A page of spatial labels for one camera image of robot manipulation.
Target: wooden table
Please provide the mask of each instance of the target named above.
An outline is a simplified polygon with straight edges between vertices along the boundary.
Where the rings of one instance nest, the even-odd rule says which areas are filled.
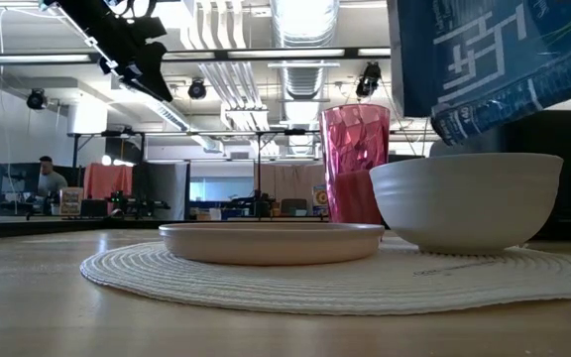
[[[95,252],[156,231],[0,239],[0,356],[571,356],[571,300],[414,316],[336,317],[193,307],[84,279]],[[571,244],[532,248],[571,253]]]

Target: white bowl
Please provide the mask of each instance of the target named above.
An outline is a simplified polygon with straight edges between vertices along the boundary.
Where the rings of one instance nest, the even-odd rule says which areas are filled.
[[[371,170],[391,229],[420,249],[491,254],[522,244],[547,220],[563,160],[541,154],[475,154]]]
[[[385,227],[372,224],[222,222],[160,227],[174,255],[208,263],[255,266],[338,263],[378,251]]]

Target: white round placemat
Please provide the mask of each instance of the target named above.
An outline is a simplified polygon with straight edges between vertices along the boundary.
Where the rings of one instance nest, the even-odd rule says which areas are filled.
[[[450,256],[383,243],[376,256],[348,263],[242,267],[187,261],[163,243],[145,243],[96,254],[80,271],[149,298],[307,314],[412,314],[571,298],[571,256],[517,248]]]

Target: beige plate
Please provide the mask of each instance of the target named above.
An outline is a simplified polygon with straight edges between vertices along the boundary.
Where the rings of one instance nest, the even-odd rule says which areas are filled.
[[[306,265],[369,257],[385,228],[335,223],[180,223],[160,227],[170,252],[200,262]]]

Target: man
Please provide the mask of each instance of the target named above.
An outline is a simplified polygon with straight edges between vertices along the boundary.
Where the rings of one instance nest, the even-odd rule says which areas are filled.
[[[55,173],[51,157],[41,157],[41,175],[39,176],[39,196],[47,197],[50,192],[58,192],[67,187],[67,181],[59,173]]]

